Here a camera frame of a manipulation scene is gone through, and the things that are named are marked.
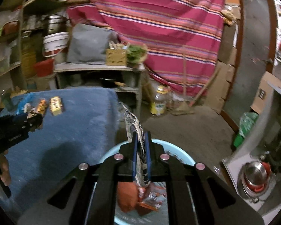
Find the person's hand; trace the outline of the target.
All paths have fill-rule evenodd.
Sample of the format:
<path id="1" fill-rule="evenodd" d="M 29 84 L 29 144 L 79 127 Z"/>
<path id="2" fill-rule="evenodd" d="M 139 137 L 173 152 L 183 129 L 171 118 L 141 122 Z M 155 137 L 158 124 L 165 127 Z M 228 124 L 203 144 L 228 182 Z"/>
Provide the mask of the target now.
<path id="1" fill-rule="evenodd" d="M 0 154 L 0 168 L 2 171 L 2 174 L 0 175 L 0 178 L 5 186 L 9 186 L 11 184 L 11 176 L 9 172 L 9 163 L 6 158 L 6 155 L 8 154 L 8 150 L 4 151 Z"/>

